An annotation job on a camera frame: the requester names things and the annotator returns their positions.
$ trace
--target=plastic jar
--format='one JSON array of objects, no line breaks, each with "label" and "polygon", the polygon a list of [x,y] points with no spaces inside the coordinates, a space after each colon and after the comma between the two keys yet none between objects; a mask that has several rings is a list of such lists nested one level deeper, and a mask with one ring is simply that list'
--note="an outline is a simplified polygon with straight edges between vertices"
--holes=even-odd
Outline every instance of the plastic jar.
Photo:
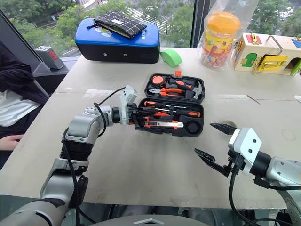
[{"label": "plastic jar", "polygon": [[207,67],[221,67],[231,56],[239,19],[228,12],[217,12],[207,19],[201,49],[201,61]]}]

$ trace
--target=blue case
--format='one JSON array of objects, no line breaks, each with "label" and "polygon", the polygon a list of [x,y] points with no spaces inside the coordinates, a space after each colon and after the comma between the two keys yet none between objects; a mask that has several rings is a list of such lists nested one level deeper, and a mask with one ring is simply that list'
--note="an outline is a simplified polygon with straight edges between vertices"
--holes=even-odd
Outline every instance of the blue case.
[{"label": "blue case", "polygon": [[128,39],[93,25],[93,18],[84,19],[77,28],[75,43],[88,60],[154,64],[159,60],[160,41],[156,25],[147,25],[141,33]]}]

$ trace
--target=white shirt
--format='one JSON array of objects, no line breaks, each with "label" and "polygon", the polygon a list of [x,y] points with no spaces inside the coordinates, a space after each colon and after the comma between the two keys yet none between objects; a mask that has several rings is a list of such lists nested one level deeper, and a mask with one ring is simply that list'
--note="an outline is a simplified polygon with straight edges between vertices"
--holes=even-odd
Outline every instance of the white shirt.
[{"label": "white shirt", "polygon": [[0,126],[14,125],[40,104],[23,97],[11,90],[0,92]]}]

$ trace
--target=plastic bag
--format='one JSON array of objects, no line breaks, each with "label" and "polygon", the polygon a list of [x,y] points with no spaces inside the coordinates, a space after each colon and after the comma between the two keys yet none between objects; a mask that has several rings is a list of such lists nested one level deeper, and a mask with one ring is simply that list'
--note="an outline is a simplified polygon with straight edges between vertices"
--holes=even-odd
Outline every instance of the plastic bag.
[{"label": "plastic bag", "polygon": [[203,65],[223,70],[230,65],[235,41],[247,29],[259,0],[217,0],[204,19],[198,43]]}]

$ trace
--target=orange jar lid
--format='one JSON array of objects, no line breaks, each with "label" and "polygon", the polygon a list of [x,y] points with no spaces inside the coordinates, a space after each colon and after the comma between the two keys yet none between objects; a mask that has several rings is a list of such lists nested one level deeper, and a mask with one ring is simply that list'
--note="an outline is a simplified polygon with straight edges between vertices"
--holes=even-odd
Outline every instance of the orange jar lid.
[{"label": "orange jar lid", "polygon": [[207,19],[207,27],[218,33],[233,34],[240,29],[240,21],[232,13],[217,12]]}]

